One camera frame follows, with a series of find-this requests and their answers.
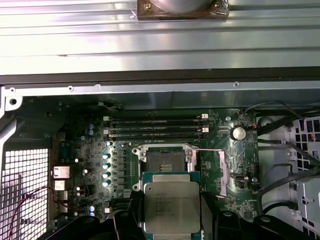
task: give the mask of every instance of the metal panel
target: metal panel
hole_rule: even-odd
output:
[[[230,0],[226,21],[135,12],[135,0],[1,1],[0,74],[320,65],[317,0]]]

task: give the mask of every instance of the screw hole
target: screw hole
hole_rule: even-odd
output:
[[[11,105],[16,105],[17,104],[17,100],[14,99],[14,98],[10,99],[10,104]]]

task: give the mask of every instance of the motherboard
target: motherboard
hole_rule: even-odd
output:
[[[104,221],[112,211],[128,208],[132,191],[143,191],[146,203],[156,206],[144,210],[147,239],[161,239],[167,232],[160,229],[170,228],[154,223],[182,220],[177,204],[197,210],[200,191],[214,193],[222,210],[247,221],[257,215],[260,171],[253,111],[72,112],[63,131],[60,164],[52,177],[57,198],[68,207],[57,206],[57,214]],[[192,239],[201,236],[200,215],[195,215],[184,225],[192,229]]]

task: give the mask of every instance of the red wire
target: red wire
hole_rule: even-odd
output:
[[[22,206],[22,204],[23,204],[26,200],[30,199],[35,193],[39,192],[39,191],[42,190],[42,189],[49,189],[49,190],[51,191],[51,193],[52,193],[51,200],[52,200],[54,203],[59,204],[59,205],[62,205],[62,206],[64,206],[65,208],[71,209],[69,206],[63,204],[62,202],[55,200],[55,195],[56,195],[56,194],[55,194],[55,191],[54,191],[51,187],[49,187],[49,186],[40,187],[40,188],[34,190],[32,193],[30,193],[30,194],[29,194],[28,196],[26,196],[25,198],[21,199],[20,202],[18,203],[18,205],[17,205],[16,209],[14,210],[13,215],[12,215],[12,217],[11,217],[11,223],[10,223],[10,228],[9,228],[9,236],[7,237],[7,240],[11,240],[11,238],[12,238],[12,236],[13,236],[14,220],[15,220],[15,218],[16,218],[16,215],[17,215],[17,212],[18,212],[19,208]]]

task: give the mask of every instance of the black cable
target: black cable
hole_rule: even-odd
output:
[[[293,175],[294,172],[293,172],[293,169],[294,169],[294,166],[290,163],[279,163],[279,164],[275,164],[273,165],[261,178],[261,183],[262,183],[262,186],[263,186],[263,183],[265,182],[266,180],[266,177],[267,175],[275,168],[277,167],[289,167],[289,174],[290,175]]]
[[[289,141],[286,141],[284,144],[280,140],[265,140],[265,139],[260,139],[258,138],[258,143],[263,143],[263,144],[276,144],[276,145],[285,145],[290,148],[293,148],[294,150],[297,151],[297,153],[301,154],[305,159],[310,160],[314,164],[318,165],[320,163],[320,160],[315,158],[314,156],[311,156],[309,153],[306,151],[303,151],[301,148],[297,147],[296,145],[292,144]]]
[[[319,109],[309,109],[307,111],[300,112],[300,114],[305,118],[312,118],[320,116]],[[261,136],[263,134],[268,134],[288,123],[292,123],[293,121],[299,119],[296,115],[285,116],[277,121],[274,121],[270,124],[267,124],[263,127],[257,129],[257,135]]]
[[[258,108],[260,106],[263,105],[267,105],[267,104],[281,104],[283,106],[286,107],[286,109],[288,109],[291,113],[293,113],[294,115],[296,115],[298,117],[298,119],[301,119],[302,121],[304,120],[304,117],[301,116],[299,113],[297,113],[295,110],[293,110],[291,107],[289,107],[287,104],[285,104],[283,101],[266,101],[266,102],[262,102],[262,103],[258,103],[256,105],[250,106],[248,107],[246,110],[243,111],[242,114],[246,114],[248,111],[250,111],[251,109],[255,109]]]
[[[277,207],[288,207],[289,209],[298,210],[298,204],[293,202],[293,201],[281,201],[281,202],[276,202],[274,204],[271,204],[267,206],[265,209],[263,209],[263,214],[266,214],[272,209],[275,209]]]
[[[284,177],[282,179],[279,179],[278,181],[275,181],[274,183],[270,184],[269,186],[262,189],[260,192],[256,195],[256,201],[257,201],[257,211],[259,215],[263,215],[263,206],[262,206],[262,196],[273,189],[276,189],[282,185],[285,185],[287,183],[290,183],[292,181],[296,181],[302,178],[312,177],[320,172],[320,167],[314,167],[307,171],[300,171],[298,173],[295,173],[291,176]]]

